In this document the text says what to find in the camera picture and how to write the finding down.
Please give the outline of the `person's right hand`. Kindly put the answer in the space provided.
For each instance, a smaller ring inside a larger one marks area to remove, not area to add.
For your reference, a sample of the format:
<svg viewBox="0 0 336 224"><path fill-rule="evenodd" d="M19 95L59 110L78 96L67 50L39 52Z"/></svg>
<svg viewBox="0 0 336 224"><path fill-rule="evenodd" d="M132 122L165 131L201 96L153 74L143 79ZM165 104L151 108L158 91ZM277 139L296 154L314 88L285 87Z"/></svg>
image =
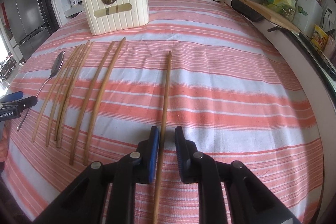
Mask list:
<svg viewBox="0 0 336 224"><path fill-rule="evenodd" d="M0 142L0 162L3 162L7 159L9 151L9 134L7 129L4 129L2 139Z"/></svg>

